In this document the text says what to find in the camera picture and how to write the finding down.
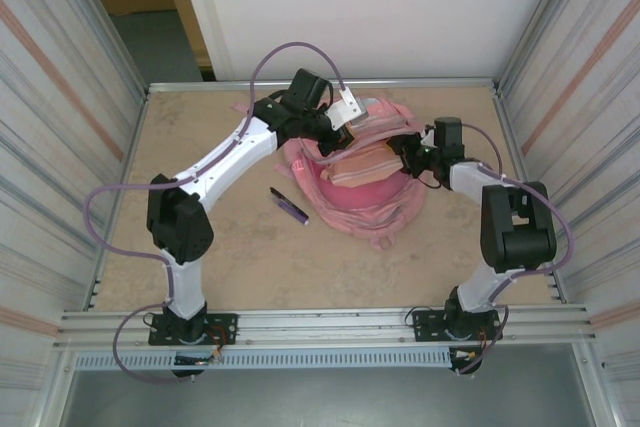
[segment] pen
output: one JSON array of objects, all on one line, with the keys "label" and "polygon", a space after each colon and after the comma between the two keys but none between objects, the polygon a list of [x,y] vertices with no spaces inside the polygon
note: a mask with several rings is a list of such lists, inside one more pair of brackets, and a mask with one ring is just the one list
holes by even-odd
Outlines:
[{"label": "pen", "polygon": [[302,209],[300,209],[297,205],[295,205],[273,187],[269,187],[269,191],[276,199],[278,199],[278,206],[281,209],[286,210],[289,214],[298,219],[304,225],[307,225],[309,223],[309,216],[305,214]]}]

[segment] gray floor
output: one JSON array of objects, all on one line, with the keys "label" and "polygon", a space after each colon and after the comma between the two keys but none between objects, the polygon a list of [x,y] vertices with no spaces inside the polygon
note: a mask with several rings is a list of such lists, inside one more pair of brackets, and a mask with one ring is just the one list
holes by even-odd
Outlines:
[{"label": "gray floor", "polygon": [[62,425],[588,427],[570,346],[497,347],[475,379],[445,369],[205,372],[150,386],[76,374]]},{"label": "gray floor", "polygon": [[111,16],[146,82],[202,82],[175,10]]}]

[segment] pink backpack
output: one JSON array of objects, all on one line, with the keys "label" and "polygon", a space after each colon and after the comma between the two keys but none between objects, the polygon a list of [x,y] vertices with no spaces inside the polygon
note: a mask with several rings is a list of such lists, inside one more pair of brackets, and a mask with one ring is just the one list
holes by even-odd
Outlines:
[{"label": "pink backpack", "polygon": [[283,150],[295,180],[327,224],[369,239],[374,248],[384,250],[393,246],[395,233],[422,209],[427,191],[424,184],[397,171],[383,180],[343,187],[321,178],[321,172],[373,142],[419,132],[423,126],[403,105],[385,99],[362,101],[368,117],[350,126],[356,140],[348,149],[322,157],[315,141],[292,139]]}]

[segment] white wall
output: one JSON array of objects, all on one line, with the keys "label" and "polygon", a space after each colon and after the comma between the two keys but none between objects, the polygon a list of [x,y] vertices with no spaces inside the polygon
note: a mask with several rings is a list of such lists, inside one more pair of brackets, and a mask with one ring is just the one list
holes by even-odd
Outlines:
[{"label": "white wall", "polygon": [[[292,40],[324,49],[346,77],[496,76],[538,1],[193,0],[219,80],[248,79]],[[296,49],[261,78],[290,78],[300,65],[329,73]]]}]

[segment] beige table surface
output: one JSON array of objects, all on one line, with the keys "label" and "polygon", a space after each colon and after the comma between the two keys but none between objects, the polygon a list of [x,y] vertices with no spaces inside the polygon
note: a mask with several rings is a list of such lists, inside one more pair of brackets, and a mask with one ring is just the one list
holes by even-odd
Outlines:
[{"label": "beige table surface", "polygon": [[[493,136],[513,174],[487,88],[358,90],[386,97],[432,122],[457,116]],[[237,127],[230,106],[248,102],[245,92],[171,92],[151,98],[129,181],[168,177],[207,154]],[[467,155],[496,165],[490,146],[464,132]],[[202,286],[210,309],[367,308],[441,305],[480,259],[480,209],[444,189],[429,191],[419,216],[385,252],[328,227],[292,180],[273,169],[280,152],[263,159],[228,189],[209,218],[215,240],[205,256]],[[269,198],[274,186],[310,215],[302,226]],[[145,228],[147,194],[127,193],[114,233],[115,245],[155,251]],[[95,308],[132,310],[161,301],[164,269],[157,262],[110,254]],[[548,303],[542,276],[522,279],[505,292],[513,304]]]}]

